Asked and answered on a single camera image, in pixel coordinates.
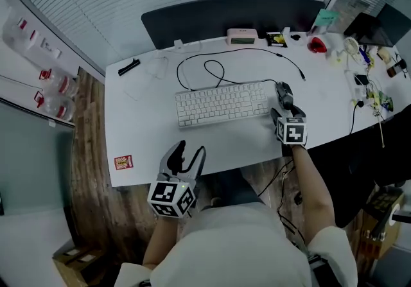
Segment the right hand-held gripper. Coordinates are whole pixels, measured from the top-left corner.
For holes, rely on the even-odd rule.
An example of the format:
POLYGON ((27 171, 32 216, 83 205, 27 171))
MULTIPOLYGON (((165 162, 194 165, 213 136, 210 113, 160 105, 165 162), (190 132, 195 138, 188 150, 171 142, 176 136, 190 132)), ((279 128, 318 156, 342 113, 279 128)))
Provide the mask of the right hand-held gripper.
POLYGON ((305 146, 308 136, 305 113, 299 107, 293 105, 293 94, 288 93, 285 95, 283 92, 277 92, 277 100, 283 110, 290 110, 292 114, 292 117, 283 117, 275 108, 270 109, 270 115, 275 125, 277 138, 284 145, 305 146))

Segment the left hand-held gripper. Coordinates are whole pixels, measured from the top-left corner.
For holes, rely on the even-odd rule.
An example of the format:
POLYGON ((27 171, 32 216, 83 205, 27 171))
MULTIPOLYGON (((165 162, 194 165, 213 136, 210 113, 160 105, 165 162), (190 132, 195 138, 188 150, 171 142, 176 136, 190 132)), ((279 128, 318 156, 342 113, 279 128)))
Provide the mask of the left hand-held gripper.
POLYGON ((174 144, 160 161, 157 180, 150 185, 147 201, 157 216, 183 218, 195 202, 195 180, 201 176, 206 149, 201 146, 182 172, 186 142, 174 144), (182 178, 176 177, 182 172, 182 178))

